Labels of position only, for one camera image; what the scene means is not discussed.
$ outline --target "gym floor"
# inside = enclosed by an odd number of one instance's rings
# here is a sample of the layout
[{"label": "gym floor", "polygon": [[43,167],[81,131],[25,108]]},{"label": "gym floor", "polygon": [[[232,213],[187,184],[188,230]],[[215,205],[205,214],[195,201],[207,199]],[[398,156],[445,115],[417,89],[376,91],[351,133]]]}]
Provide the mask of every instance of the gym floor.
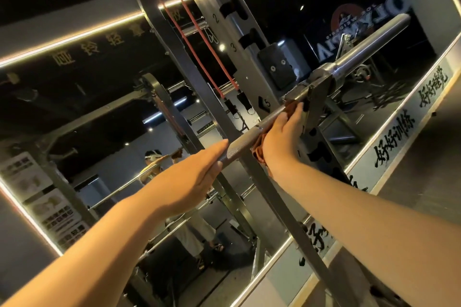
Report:
[{"label": "gym floor", "polygon": [[460,100],[458,79],[381,189],[380,197],[461,224]]}]

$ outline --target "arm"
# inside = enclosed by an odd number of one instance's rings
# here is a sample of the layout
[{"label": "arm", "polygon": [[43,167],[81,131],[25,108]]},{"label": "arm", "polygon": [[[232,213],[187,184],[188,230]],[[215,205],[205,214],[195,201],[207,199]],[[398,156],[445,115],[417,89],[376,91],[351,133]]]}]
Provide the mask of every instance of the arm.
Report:
[{"label": "arm", "polygon": [[299,162],[302,107],[264,140],[274,179],[362,264],[412,306],[461,300],[461,227],[339,182]]},{"label": "arm", "polygon": [[61,307],[116,306],[153,228],[205,197],[221,171],[216,160],[226,147],[224,140],[190,156],[117,203],[3,306],[49,307],[56,301]]}]

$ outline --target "instruction poster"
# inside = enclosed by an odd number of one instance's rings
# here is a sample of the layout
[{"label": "instruction poster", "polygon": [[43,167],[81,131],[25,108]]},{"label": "instruction poster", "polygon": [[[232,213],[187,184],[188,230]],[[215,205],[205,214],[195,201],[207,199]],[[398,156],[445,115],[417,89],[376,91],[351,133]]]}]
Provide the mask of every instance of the instruction poster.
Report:
[{"label": "instruction poster", "polygon": [[67,250],[70,248],[77,240],[79,240],[83,235],[88,232],[89,226],[86,222],[80,221],[79,223],[75,224],[65,232],[61,234],[58,239],[58,245]]},{"label": "instruction poster", "polygon": [[57,188],[27,204],[25,208],[54,238],[82,219]]},{"label": "instruction poster", "polygon": [[51,186],[53,182],[28,152],[23,152],[0,166],[0,176],[23,202]]}]

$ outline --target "hand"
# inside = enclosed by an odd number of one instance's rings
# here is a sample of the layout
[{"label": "hand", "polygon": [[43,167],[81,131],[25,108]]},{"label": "hand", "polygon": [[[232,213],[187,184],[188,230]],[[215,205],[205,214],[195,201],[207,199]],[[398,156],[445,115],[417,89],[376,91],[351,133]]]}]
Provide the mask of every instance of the hand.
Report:
[{"label": "hand", "polygon": [[155,201],[164,211],[165,218],[191,210],[205,198],[214,179],[221,172],[223,164],[217,160],[227,146],[228,140],[217,142],[170,166],[139,193]]},{"label": "hand", "polygon": [[281,113],[264,139],[262,145],[264,160],[274,178],[278,173],[285,172],[283,166],[298,162],[297,144],[303,130],[302,114],[302,103],[297,105],[290,119],[285,112]]},{"label": "hand", "polygon": [[171,154],[171,159],[173,160],[173,162],[175,159],[182,158],[182,150],[183,148],[179,148],[178,150],[176,150],[175,152]]}]

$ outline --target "red circle logo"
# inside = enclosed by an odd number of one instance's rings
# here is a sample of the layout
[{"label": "red circle logo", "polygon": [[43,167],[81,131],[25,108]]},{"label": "red circle logo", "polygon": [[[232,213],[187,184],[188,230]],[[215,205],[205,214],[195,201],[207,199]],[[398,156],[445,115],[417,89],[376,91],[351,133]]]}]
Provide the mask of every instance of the red circle logo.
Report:
[{"label": "red circle logo", "polygon": [[357,17],[360,19],[365,10],[356,4],[343,4],[339,6],[331,17],[331,31],[341,28],[342,25]]}]

